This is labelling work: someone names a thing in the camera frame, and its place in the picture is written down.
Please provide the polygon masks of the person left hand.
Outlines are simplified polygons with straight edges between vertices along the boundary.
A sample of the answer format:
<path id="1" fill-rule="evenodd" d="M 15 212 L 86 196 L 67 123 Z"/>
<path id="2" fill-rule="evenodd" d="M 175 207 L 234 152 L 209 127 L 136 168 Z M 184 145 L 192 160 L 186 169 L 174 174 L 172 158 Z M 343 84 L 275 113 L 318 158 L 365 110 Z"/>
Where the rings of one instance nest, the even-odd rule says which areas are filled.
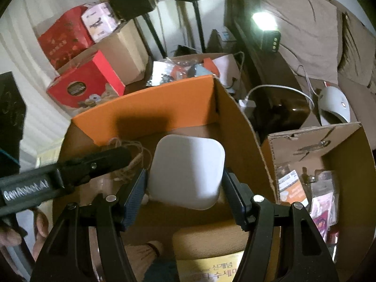
<path id="1" fill-rule="evenodd" d="M 1 248 L 15 247 L 25 241 L 34 261 L 43 248 L 49 235 L 49 221 L 40 208 L 31 208 L 17 213 L 19 231 L 11 227 L 10 222 L 1 218 Z"/>

